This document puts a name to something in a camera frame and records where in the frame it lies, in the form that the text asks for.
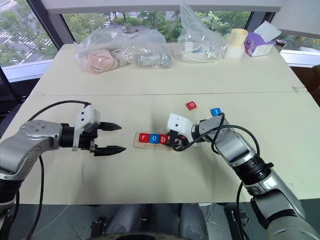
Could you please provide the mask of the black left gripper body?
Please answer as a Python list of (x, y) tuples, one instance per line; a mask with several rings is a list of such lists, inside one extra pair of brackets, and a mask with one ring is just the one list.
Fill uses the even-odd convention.
[(95, 144), (95, 139), (98, 137), (98, 129), (101, 124), (95, 124), (94, 126), (85, 129), (79, 137), (79, 149), (87, 150), (93, 153), (95, 157), (99, 156), (98, 146)]

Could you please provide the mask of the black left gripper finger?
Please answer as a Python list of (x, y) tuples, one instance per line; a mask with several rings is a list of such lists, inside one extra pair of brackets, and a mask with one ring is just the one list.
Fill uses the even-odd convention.
[(117, 130), (121, 130), (122, 127), (116, 123), (111, 123), (111, 122), (101, 122), (99, 124), (99, 129), (102, 131), (117, 131)]
[(125, 151), (126, 148), (122, 146), (110, 145), (106, 147), (96, 147), (93, 150), (95, 157), (112, 156)]

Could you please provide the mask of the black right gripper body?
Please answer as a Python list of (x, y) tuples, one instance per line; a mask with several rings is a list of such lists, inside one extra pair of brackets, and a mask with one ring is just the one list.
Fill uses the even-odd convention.
[(170, 130), (168, 132), (168, 136), (169, 136), (168, 141), (175, 141), (175, 146), (181, 145), (183, 150), (186, 150), (191, 146), (186, 136), (178, 133), (177, 131)]

